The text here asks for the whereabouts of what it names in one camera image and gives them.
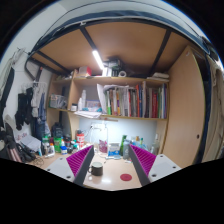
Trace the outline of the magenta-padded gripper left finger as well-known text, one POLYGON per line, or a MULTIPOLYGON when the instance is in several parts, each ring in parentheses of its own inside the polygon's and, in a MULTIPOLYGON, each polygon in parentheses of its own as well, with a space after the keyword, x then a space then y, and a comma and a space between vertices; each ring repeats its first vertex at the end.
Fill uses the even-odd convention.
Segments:
POLYGON ((90 145, 67 158, 59 157, 46 171, 82 186, 93 156, 94 146, 90 145))

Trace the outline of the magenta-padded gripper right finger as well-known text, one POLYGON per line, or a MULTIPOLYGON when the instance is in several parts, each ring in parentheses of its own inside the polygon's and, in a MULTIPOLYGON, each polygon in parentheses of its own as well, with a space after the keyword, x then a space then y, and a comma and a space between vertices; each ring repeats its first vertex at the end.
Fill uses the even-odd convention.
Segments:
POLYGON ((154 155, 135 145, 130 145, 129 156, 142 186, 180 170, 180 167, 166 155, 154 155))

